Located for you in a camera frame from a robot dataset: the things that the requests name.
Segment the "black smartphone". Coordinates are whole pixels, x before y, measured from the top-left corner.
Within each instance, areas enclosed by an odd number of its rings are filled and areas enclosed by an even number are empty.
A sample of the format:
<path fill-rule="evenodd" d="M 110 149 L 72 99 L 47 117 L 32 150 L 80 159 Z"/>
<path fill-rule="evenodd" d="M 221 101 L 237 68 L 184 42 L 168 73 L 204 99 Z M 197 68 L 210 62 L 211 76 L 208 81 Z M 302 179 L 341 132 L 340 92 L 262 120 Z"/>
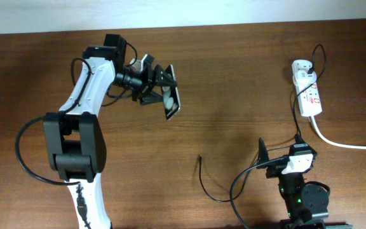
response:
<path fill-rule="evenodd" d="M 181 101 L 178 88 L 161 87 L 163 104 L 165 109 L 165 117 L 167 120 L 172 119 L 181 109 Z"/>

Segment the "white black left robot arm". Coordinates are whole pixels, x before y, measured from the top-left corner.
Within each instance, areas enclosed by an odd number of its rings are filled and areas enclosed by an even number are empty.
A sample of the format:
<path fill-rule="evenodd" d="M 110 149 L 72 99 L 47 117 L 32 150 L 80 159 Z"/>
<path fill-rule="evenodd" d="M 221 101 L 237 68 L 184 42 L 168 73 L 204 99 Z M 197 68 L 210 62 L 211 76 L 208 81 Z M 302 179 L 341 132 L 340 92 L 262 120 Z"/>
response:
<path fill-rule="evenodd" d="M 101 182 L 107 148 L 98 122 L 108 89 L 131 90 L 132 99 L 143 106 L 162 103 L 167 120 L 180 111 L 173 66 L 153 67 L 153 60 L 146 54 L 126 66 L 124 49 L 89 46 L 70 97 L 43 120 L 50 167 L 69 189 L 80 228 L 112 228 Z"/>

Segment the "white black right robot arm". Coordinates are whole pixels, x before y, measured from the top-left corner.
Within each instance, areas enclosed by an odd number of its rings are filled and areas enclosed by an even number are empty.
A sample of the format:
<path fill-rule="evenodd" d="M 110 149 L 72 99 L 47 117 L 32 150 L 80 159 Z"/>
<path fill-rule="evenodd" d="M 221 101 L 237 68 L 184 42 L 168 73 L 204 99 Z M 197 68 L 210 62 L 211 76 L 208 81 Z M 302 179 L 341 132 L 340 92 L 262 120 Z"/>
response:
<path fill-rule="evenodd" d="M 263 139 L 259 139 L 257 168 L 266 169 L 268 179 L 278 179 L 278 189 L 288 212 L 288 219 L 280 221 L 280 228 L 353 228 L 347 223 L 326 223 L 330 187 L 304 179 L 304 175 L 313 168 L 317 154 L 296 134 L 288 154 L 270 159 Z"/>

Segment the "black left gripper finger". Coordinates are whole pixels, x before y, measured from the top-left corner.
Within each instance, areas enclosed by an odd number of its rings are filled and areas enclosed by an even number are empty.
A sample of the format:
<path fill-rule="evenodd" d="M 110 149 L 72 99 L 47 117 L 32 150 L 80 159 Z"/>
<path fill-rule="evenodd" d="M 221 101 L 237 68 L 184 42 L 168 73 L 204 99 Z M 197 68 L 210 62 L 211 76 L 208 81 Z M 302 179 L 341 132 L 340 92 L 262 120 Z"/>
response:
<path fill-rule="evenodd" d="M 155 71 L 155 85 L 158 87 L 177 87 L 177 80 L 175 78 L 173 65 L 169 65 L 163 69 L 159 64 L 154 68 Z"/>
<path fill-rule="evenodd" d="M 154 91 L 144 92 L 140 95 L 139 101 L 141 106 L 146 106 L 149 104 L 163 102 L 163 96 Z"/>

